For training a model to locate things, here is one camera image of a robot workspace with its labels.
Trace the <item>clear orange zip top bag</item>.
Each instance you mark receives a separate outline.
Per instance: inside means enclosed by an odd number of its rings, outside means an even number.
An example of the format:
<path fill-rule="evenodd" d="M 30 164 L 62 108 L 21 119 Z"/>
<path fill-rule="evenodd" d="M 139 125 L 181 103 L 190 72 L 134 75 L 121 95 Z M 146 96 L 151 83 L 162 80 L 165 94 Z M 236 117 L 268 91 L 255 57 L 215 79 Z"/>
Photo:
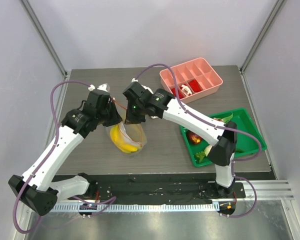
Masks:
<path fill-rule="evenodd" d="M 124 153 L 126 155 L 134 155 L 139 153 L 144 146 L 147 144 L 147 137 L 145 135 L 145 132 L 143 130 L 143 127 L 141 124 L 125 124 L 125 118 L 126 118 L 126 110 L 127 107 L 123 106 L 122 104 L 118 103 L 115 98 L 112 98 L 114 100 L 116 109 L 118 113 L 120 114 L 122 121 L 119 124 L 116 124 L 119 126 L 120 131 L 125 136 L 125 140 L 127 143 L 132 144 L 138 148 L 138 151 L 132 152 L 132 153 Z M 108 126 L 105 128 L 107 135 L 110 138 L 110 130 L 116 126 Z"/>

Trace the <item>white fake radish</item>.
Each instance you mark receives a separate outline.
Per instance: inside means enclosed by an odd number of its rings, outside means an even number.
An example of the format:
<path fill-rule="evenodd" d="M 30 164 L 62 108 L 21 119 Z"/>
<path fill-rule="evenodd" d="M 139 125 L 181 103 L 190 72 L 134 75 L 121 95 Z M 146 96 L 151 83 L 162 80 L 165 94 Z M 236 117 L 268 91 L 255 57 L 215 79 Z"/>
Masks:
<path fill-rule="evenodd" d="M 212 147 L 213 147 L 212 145 L 208 145 L 203 151 L 195 154 L 195 157 L 198 159 L 199 163 L 201 163 L 203 159 L 209 155 Z"/>

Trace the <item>dark red fake food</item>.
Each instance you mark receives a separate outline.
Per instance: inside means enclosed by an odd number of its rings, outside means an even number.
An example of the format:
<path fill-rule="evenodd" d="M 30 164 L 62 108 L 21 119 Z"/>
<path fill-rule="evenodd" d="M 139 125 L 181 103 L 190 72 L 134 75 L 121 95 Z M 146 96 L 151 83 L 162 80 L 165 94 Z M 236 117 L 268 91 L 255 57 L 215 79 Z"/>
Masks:
<path fill-rule="evenodd" d="M 188 141 L 193 145 L 198 145 L 203 140 L 199 135 L 195 134 L 192 131 L 187 132 L 187 138 L 188 138 Z"/>

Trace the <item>green fake chili pepper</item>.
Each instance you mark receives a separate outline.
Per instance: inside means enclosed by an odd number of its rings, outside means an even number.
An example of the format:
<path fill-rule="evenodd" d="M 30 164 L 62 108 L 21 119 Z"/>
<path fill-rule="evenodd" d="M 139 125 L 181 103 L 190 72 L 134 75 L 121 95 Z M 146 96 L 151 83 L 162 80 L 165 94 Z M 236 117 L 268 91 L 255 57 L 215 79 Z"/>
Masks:
<path fill-rule="evenodd" d="M 242 149 L 240 149 L 240 148 L 236 148 L 236 149 L 235 149 L 235 152 L 236 152 L 236 153 L 244 153 L 245 151 L 242 150 Z"/>

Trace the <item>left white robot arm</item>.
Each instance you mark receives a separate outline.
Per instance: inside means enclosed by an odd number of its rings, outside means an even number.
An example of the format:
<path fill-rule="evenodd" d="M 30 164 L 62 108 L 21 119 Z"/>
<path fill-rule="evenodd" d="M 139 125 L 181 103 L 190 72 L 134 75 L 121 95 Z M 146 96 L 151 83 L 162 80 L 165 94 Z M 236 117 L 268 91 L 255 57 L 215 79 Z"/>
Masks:
<path fill-rule="evenodd" d="M 79 173 L 58 182 L 53 178 L 70 153 L 98 125 L 110 127 L 121 120 L 110 93 L 92 90 L 83 108 L 69 111 L 62 120 L 59 135 L 55 137 L 57 143 L 51 142 L 32 167 L 21 176 L 13 175 L 8 185 L 39 216 L 49 213 L 57 202 L 73 196 L 92 199 L 97 192 L 96 181 L 87 174 Z"/>

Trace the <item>yellow fake banana bunch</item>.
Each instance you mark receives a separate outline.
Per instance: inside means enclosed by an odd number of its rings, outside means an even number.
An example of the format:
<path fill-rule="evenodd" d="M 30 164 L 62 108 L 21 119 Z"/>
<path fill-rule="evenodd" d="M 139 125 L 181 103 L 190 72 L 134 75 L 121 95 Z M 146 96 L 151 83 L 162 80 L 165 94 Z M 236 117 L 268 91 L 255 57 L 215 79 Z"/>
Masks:
<path fill-rule="evenodd" d="M 115 125 L 110 130 L 109 135 L 115 146 L 123 153 L 130 154 L 139 150 L 136 146 L 126 142 L 125 136 L 122 134 L 118 125 Z"/>

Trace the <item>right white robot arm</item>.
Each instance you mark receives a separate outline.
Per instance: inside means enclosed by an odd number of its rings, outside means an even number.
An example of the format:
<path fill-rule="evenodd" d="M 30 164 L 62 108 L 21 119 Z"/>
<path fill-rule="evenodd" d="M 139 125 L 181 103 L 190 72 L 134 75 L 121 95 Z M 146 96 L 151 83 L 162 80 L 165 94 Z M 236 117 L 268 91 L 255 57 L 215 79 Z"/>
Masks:
<path fill-rule="evenodd" d="M 158 117 L 181 125 L 205 140 L 211 146 L 207 157 L 215 165 L 216 193 L 223 198 L 233 193 L 232 160 L 238 138 L 235 131 L 227 130 L 225 123 L 193 110 L 162 88 L 151 93 L 134 81 L 123 95 L 127 99 L 126 124 L 142 123 L 146 116 Z"/>

